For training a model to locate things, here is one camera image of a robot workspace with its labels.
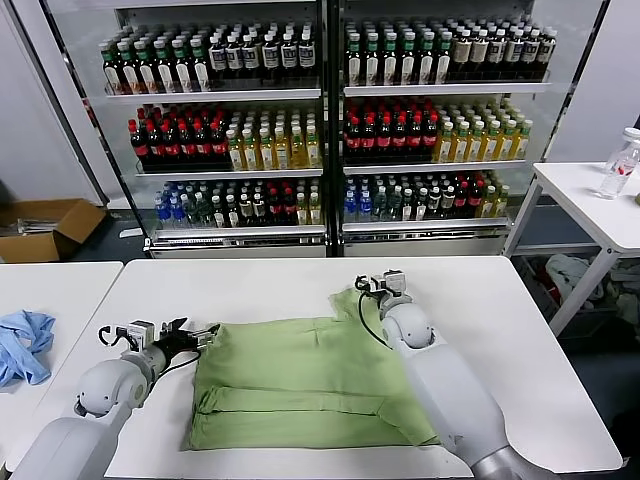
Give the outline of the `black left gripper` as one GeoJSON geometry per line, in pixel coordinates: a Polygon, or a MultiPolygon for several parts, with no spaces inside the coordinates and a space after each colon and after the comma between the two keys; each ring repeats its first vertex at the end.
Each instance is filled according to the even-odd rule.
{"type": "Polygon", "coordinates": [[[220,329],[219,324],[214,324],[193,334],[190,332],[177,332],[187,320],[187,317],[180,317],[170,322],[162,323],[161,334],[166,335],[156,340],[154,346],[162,352],[166,363],[170,363],[181,352],[205,348],[214,341],[220,329]]]}

